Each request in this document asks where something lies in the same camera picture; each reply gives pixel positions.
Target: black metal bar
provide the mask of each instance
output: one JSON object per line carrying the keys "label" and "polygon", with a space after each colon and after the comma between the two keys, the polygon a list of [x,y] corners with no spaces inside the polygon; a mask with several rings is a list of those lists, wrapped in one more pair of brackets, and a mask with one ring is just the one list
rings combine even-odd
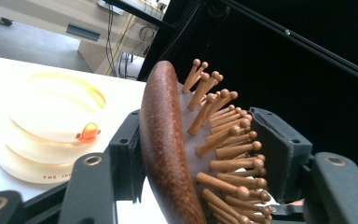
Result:
{"label": "black metal bar", "polygon": [[340,67],[341,69],[349,72],[350,74],[358,77],[358,66],[354,63],[351,63],[338,55],[334,54],[333,52],[324,49],[323,47],[309,41],[307,38],[296,34],[295,32],[291,31],[290,29],[285,28],[284,26],[280,25],[279,23],[272,21],[261,14],[251,10],[248,7],[234,1],[234,0],[221,0],[222,3],[226,4],[229,7],[232,7],[238,10],[243,15],[251,18],[254,21],[259,22],[260,24],[266,26],[270,30],[276,32],[279,35],[285,36],[291,41],[295,42],[299,46],[315,53],[316,55],[322,57],[323,59],[327,60],[328,62]]}
{"label": "black metal bar", "polygon": [[156,26],[158,26],[159,28],[165,29],[167,31],[170,32],[174,32],[176,31],[176,24],[168,24],[165,21],[161,21],[157,18],[154,18],[152,16],[150,16],[149,14],[144,13],[143,11],[139,10],[136,7],[133,7],[121,0],[104,0],[107,4],[113,5],[115,7],[119,7],[121,9],[123,9],[124,11],[129,12],[130,14],[141,18],[142,20],[148,21]]}

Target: white table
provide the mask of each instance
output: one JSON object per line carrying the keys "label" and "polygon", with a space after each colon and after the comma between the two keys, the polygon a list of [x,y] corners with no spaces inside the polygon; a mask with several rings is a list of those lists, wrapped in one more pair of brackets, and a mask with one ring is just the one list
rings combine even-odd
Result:
{"label": "white table", "polygon": [[[104,151],[109,140],[128,114],[141,107],[145,88],[143,82],[0,58],[0,122],[2,121],[2,117],[6,115],[5,101],[7,97],[16,91],[16,87],[18,87],[25,78],[38,72],[70,74],[86,79],[104,93],[107,103],[111,102],[111,104],[106,107],[112,114],[112,119],[109,120],[110,129],[104,132],[104,135],[100,136],[98,151]],[[9,175],[0,167],[0,190],[16,190],[21,194],[24,201],[55,186],[57,185],[37,185],[21,181]],[[145,181],[142,203],[132,204],[132,202],[117,202],[117,215],[118,223],[120,224],[166,223],[147,180]]]}

